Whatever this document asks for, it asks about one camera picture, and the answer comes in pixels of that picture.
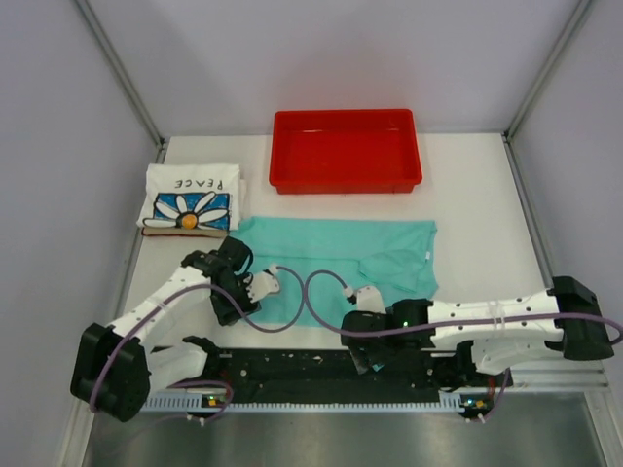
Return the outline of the teal t-shirt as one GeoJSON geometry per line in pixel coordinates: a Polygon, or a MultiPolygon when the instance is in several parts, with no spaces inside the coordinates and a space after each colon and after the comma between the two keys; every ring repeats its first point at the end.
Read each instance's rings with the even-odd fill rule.
{"type": "MultiPolygon", "coordinates": [[[[316,270],[311,303],[317,315],[338,327],[351,309],[341,292],[345,282],[353,289],[372,285],[386,305],[403,299],[430,299],[438,289],[434,275],[432,221],[351,221],[252,217],[232,236],[254,254],[252,270],[272,265],[296,271],[301,280],[316,270]]],[[[278,334],[262,334],[245,324],[232,337],[233,346],[249,348],[337,349],[337,334],[317,323],[300,306],[301,289],[287,272],[279,275],[282,291],[262,302],[253,316],[261,326],[279,327],[291,319],[296,324],[278,334]]]]}

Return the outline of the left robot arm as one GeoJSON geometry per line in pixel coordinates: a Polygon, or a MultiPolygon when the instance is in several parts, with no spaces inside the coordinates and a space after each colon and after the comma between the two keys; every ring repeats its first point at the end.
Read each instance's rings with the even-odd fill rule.
{"type": "Polygon", "coordinates": [[[80,338],[71,394],[92,412],[126,422],[154,393],[187,379],[214,383],[221,364],[209,339],[190,336],[157,346],[197,306],[213,311],[221,326],[258,311],[280,285],[269,269],[250,272],[252,261],[250,248],[228,237],[209,252],[188,254],[156,292],[122,317],[91,324],[80,338]]]}

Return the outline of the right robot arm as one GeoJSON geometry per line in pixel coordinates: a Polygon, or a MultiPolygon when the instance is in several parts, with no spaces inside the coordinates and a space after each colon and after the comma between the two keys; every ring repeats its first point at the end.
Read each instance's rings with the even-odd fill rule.
{"type": "Polygon", "coordinates": [[[474,385],[512,366],[556,355],[606,360],[616,344],[595,293],[570,276],[508,300],[403,299],[386,306],[378,289],[366,287],[354,303],[340,327],[343,346],[362,353],[374,368],[410,350],[443,386],[474,385]]]}

